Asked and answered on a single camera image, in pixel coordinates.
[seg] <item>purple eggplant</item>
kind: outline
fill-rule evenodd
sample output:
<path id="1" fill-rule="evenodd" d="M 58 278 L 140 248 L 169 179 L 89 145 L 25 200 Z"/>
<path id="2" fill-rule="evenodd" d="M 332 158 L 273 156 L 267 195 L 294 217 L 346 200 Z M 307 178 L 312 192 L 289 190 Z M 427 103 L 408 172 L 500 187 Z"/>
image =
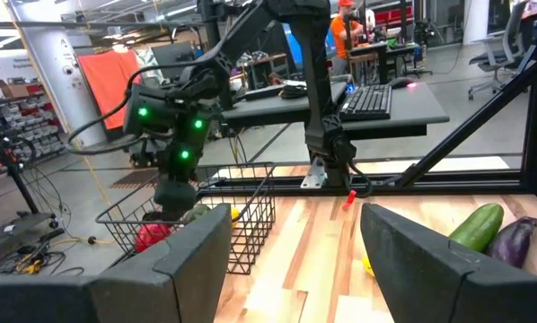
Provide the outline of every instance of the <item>purple eggplant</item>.
<path id="1" fill-rule="evenodd" d="M 525 216 L 500 230 L 490 243 L 486 254 L 509 265 L 522 268 L 530 239 L 537 228 L 537 219 Z"/>

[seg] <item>red sheet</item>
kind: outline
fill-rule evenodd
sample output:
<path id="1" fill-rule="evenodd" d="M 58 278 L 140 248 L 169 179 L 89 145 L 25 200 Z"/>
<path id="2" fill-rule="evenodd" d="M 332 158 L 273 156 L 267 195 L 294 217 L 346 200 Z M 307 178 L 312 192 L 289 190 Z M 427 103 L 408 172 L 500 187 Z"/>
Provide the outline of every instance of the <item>red sheet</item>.
<path id="1" fill-rule="evenodd" d="M 138 69 L 135 53 L 110 51 L 99 55 L 79 57 L 79 63 L 99 109 L 105 114 L 121 103 L 125 95 L 128 78 Z M 123 126 L 125 108 L 105 119 L 105 127 L 113 129 Z"/>

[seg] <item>black wire basket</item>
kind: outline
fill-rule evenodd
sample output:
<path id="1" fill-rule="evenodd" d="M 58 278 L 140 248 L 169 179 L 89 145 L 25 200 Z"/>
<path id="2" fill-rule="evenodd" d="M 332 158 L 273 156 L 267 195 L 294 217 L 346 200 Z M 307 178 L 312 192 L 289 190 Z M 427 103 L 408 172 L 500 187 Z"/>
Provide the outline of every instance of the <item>black wire basket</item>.
<path id="1" fill-rule="evenodd" d="M 233 218 L 231 252 L 226 270 L 229 274 L 251 273 L 251 267 L 272 229 L 276 216 L 272 180 L 274 169 L 275 165 L 268 162 L 197 168 L 198 181 L 192 183 L 198 190 L 197 204 L 212 209 L 228 203 L 239 211 L 239 216 Z M 162 210 L 160 205 L 153 202 L 153 192 L 146 199 L 146 188 L 154 187 L 157 176 L 121 198 L 95 219 L 97 223 L 107 226 L 125 252 L 121 261 L 151 247 L 154 241 L 182 230 L 189 223 L 147 221 L 147 214 Z M 145 202 L 139 205 L 136 201 Z"/>

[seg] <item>keyboard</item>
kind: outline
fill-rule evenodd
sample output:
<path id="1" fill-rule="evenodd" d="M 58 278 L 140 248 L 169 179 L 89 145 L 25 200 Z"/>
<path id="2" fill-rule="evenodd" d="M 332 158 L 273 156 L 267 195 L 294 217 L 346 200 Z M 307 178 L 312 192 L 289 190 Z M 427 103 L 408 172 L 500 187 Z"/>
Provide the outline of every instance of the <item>keyboard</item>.
<path id="1" fill-rule="evenodd" d="M 340 108 L 340 120 L 365 121 L 391 118 L 392 87 L 371 85 L 357 88 Z"/>

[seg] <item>cucumber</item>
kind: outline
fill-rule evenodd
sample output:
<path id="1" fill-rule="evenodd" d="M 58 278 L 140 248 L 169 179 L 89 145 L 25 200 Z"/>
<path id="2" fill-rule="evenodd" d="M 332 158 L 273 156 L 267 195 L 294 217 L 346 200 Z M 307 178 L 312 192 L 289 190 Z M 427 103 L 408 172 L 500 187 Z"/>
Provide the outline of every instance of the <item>cucumber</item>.
<path id="1" fill-rule="evenodd" d="M 502 219 L 502 206 L 491 203 L 479 207 L 448 237 L 474 251 L 483 252 L 494 239 Z"/>

